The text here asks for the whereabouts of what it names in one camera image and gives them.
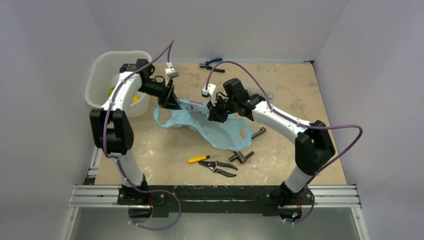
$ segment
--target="screwdriver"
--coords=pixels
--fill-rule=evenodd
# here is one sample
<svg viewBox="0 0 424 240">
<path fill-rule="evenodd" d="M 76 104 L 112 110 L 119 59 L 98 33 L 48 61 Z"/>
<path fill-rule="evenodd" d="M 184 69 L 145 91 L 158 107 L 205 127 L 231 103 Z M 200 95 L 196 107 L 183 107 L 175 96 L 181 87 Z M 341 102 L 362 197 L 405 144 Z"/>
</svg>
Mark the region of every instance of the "screwdriver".
<svg viewBox="0 0 424 240">
<path fill-rule="evenodd" d="M 219 154 L 206 155 L 206 156 L 198 156 L 198 157 L 190 158 L 188 160 L 188 163 L 189 164 L 192 164 L 192 163 L 195 163 L 195 162 L 198 162 L 198 161 L 202 161 L 202 160 L 206 160 L 206 159 L 209 159 L 209 158 L 212 158 L 212 157 L 216 157 L 216 156 L 219 156 Z"/>
</svg>

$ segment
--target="t-handle wrench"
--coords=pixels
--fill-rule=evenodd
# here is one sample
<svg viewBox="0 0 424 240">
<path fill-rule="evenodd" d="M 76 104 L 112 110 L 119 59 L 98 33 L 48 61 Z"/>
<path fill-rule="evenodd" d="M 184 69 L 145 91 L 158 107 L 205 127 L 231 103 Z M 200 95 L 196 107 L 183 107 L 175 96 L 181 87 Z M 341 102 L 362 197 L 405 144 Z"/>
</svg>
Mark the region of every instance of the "t-handle wrench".
<svg viewBox="0 0 424 240">
<path fill-rule="evenodd" d="M 263 133 L 265 133 L 267 131 L 267 129 L 265 127 L 261 127 L 259 129 L 258 132 L 255 132 L 252 135 L 252 140 L 257 138 L 259 135 L 262 135 Z M 230 162 L 238 159 L 240 161 L 241 164 L 244 164 L 251 156 L 253 156 L 253 154 L 255 154 L 253 151 L 249 152 L 246 156 L 243 156 L 243 154 L 240 151 L 233 151 L 234 155 L 231 156 L 230 158 L 228 158 L 228 160 Z"/>
</svg>

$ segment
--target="light blue plastic bag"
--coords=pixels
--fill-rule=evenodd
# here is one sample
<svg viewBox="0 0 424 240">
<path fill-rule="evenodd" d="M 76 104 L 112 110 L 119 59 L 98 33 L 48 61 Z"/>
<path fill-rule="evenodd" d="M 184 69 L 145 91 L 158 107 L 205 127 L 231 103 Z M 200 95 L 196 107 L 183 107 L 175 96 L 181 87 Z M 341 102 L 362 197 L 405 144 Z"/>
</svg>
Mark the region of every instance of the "light blue plastic bag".
<svg viewBox="0 0 424 240">
<path fill-rule="evenodd" d="M 159 110 L 154 110 L 153 117 L 162 128 L 187 126 L 198 131 L 204 139 L 217 149 L 241 151 L 252 144 L 252 129 L 244 119 L 237 119 L 234 114 L 228 116 L 224 123 L 209 121 L 208 107 L 202 102 L 193 102 L 187 99 L 178 99 L 182 110 L 169 110 L 171 117 L 165 124 L 159 122 Z M 241 129 L 244 128 L 246 136 L 242 138 Z"/>
</svg>

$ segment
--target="yellow screwdriver handle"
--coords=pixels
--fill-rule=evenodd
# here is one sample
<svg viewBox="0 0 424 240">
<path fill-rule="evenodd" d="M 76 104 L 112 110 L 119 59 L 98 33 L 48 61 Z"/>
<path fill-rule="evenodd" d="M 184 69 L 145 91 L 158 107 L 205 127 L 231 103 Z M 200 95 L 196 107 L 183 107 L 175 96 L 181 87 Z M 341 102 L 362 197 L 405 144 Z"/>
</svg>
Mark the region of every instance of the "yellow screwdriver handle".
<svg viewBox="0 0 424 240">
<path fill-rule="evenodd" d="M 190 158 L 188 160 L 188 163 L 192 164 L 192 163 L 195 163 L 195 162 L 198 162 L 198 161 L 205 160 L 206 158 L 207 158 L 206 156 L 198 156 L 198 157 Z"/>
</svg>

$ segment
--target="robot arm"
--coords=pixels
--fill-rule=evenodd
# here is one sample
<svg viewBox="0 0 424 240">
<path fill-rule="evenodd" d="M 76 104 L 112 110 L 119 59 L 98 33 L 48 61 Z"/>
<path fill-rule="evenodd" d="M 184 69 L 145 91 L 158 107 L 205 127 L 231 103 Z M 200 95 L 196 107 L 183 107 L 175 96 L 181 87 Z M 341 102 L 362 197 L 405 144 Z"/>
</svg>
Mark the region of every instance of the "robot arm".
<svg viewBox="0 0 424 240">
<path fill-rule="evenodd" d="M 312 130 L 298 126 L 277 115 L 273 109 L 296 120 L 299 124 L 325 127 L 319 120 L 314 123 L 292 116 L 275 106 L 268 106 L 265 98 L 258 94 L 249 94 L 237 78 L 223 84 L 227 98 L 217 94 L 217 88 L 209 84 L 207 90 L 202 90 L 204 97 L 210 98 L 207 104 L 210 121 L 225 122 L 229 114 L 238 113 L 251 121 L 264 124 L 288 138 L 295 146 L 296 167 L 290 176 L 281 184 L 281 203 L 296 198 L 308 181 L 336 153 L 328 130 Z"/>
<path fill-rule="evenodd" d="M 137 187 L 141 188 L 144 175 L 137 166 L 137 162 L 131 151 L 134 143 L 134 132 L 127 118 L 128 111 L 132 99 L 137 91 L 157 97 L 158 104 L 166 109 L 181 109 L 174 93 L 173 79 L 178 77 L 178 70 L 168 63 L 165 69 L 165 81 L 157 82 L 150 79 L 154 72 L 154 67 L 146 67 L 139 74 L 134 74 L 122 82 L 137 69 L 147 65 L 146 59 L 138 59 L 135 64 L 123 64 L 119 69 L 119 78 L 109 99 L 101 106 L 100 109 L 92 109 L 90 112 L 90 123 L 94 137 L 95 146 L 103 149 L 103 132 L 104 123 L 112 122 L 113 128 L 108 127 L 106 130 L 107 153 L 117 156 L 120 159 L 120 166 L 126 177 Z M 106 112 L 111 106 L 109 118 L 106 119 Z M 131 187 L 125 176 L 121 174 L 122 185 Z"/>
</svg>

